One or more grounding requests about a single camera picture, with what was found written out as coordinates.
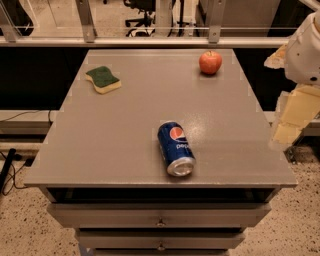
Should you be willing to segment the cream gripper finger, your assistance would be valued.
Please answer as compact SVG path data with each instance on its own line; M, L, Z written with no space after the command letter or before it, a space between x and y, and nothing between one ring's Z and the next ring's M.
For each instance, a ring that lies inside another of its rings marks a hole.
M272 124L271 145L291 146L319 112L318 85L298 84L291 92L282 91Z

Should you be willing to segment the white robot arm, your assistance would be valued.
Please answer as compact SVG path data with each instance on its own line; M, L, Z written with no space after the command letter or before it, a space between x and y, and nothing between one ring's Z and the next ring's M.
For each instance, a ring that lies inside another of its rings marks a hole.
M320 10L308 15L289 39L284 70L296 87L278 99L271 141L289 146L320 112Z

